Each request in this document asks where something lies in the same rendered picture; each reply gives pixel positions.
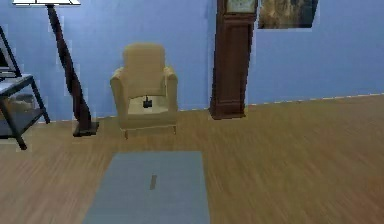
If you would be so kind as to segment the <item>dark brown grandfather clock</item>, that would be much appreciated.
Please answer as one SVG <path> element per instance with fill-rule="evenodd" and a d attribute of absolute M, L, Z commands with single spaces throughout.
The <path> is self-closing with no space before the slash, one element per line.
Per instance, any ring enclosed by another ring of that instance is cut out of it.
<path fill-rule="evenodd" d="M 245 92 L 258 0 L 216 0 L 209 112 L 214 120 L 245 116 Z"/>

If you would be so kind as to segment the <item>grey coffee table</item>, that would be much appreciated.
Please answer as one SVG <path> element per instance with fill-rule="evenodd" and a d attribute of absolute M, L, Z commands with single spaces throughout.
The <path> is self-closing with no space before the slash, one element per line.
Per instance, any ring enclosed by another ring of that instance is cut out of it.
<path fill-rule="evenodd" d="M 115 154 L 82 224 L 210 224 L 202 153 Z"/>

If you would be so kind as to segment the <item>dark brown floor lamp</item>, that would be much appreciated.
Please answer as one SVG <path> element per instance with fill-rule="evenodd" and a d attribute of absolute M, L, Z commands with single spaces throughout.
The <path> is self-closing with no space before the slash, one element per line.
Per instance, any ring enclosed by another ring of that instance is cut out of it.
<path fill-rule="evenodd" d="M 95 135 L 97 133 L 99 123 L 92 120 L 91 113 L 84 99 L 81 83 L 76 74 L 73 60 L 64 39 L 62 26 L 55 9 L 56 6 L 80 6 L 80 0 L 12 0 L 12 4 L 15 6 L 46 7 L 50 26 L 55 35 L 59 59 L 64 69 L 67 90 L 72 96 L 73 114 L 77 120 L 73 136 L 83 137 Z"/>

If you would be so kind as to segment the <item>black shelf stand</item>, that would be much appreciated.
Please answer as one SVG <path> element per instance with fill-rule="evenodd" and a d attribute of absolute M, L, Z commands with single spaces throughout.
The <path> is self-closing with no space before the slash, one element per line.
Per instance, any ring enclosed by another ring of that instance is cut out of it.
<path fill-rule="evenodd" d="M 30 86 L 38 108 L 21 110 L 10 102 L 11 96 Z M 31 74 L 22 73 L 14 57 L 3 28 L 0 26 L 0 140 L 13 138 L 21 150 L 27 145 L 22 135 L 41 117 L 47 124 L 50 118 Z"/>

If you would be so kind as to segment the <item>framed wall picture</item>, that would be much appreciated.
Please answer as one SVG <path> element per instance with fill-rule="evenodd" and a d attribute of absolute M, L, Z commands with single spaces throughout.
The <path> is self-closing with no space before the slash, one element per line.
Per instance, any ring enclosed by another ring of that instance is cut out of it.
<path fill-rule="evenodd" d="M 260 0 L 259 29 L 311 28 L 319 0 Z"/>

